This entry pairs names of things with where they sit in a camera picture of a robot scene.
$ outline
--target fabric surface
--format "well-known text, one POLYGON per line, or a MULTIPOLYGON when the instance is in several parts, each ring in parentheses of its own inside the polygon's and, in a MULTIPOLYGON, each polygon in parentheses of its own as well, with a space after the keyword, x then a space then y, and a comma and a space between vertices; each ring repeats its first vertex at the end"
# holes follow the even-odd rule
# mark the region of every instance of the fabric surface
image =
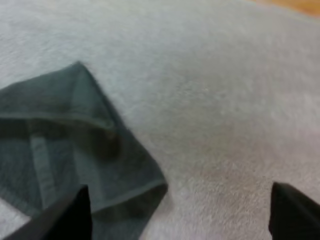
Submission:
POLYGON ((274 183, 269 231, 273 240, 320 239, 320 205, 289 184, 274 183))
POLYGON ((137 239, 167 191, 81 63, 0 90, 0 133, 0 197, 34 217, 88 185, 94 240, 137 239))
POLYGON ((87 186, 48 207, 5 240, 92 239, 92 217, 87 186))
POLYGON ((274 181, 320 203, 319 40, 250 0, 1 0, 0 87, 88 67, 170 186, 142 240, 270 240, 274 181))

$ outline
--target wooden floor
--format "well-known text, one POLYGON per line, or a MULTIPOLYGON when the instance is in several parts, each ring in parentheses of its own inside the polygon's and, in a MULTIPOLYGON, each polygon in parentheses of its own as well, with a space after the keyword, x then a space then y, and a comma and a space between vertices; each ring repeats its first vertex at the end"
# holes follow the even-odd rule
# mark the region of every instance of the wooden floor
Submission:
POLYGON ((259 3, 271 3, 311 16, 320 16, 320 0, 254 0, 259 3))

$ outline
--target light gray carpet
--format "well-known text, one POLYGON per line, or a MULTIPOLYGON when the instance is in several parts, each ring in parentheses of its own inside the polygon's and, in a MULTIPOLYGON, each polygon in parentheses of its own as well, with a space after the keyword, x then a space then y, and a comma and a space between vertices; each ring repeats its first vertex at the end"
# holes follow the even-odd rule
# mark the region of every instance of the light gray carpet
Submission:
MULTIPOLYGON (((273 180, 320 202, 319 21, 241 0, 2 0, 0 87, 82 61, 169 181, 142 239, 268 240, 273 180)), ((26 220, 0 203, 0 238, 26 220)))

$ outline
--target black object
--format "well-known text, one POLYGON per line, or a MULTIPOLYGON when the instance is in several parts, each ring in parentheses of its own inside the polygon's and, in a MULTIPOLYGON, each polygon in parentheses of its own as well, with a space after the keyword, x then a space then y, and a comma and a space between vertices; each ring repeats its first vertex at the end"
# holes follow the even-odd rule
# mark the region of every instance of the black object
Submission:
POLYGON ((88 187, 68 194, 4 240, 91 240, 88 187))
POLYGON ((320 205, 293 186, 275 182, 269 231, 273 240, 319 240, 320 205))

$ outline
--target gray towel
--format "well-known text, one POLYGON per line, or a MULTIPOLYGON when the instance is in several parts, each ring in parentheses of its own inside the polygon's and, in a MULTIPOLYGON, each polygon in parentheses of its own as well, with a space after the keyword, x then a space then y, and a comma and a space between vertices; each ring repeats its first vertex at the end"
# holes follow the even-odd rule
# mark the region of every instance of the gray towel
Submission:
POLYGON ((167 191, 81 63, 0 90, 0 197, 33 217, 81 184, 94 240, 138 239, 167 191))

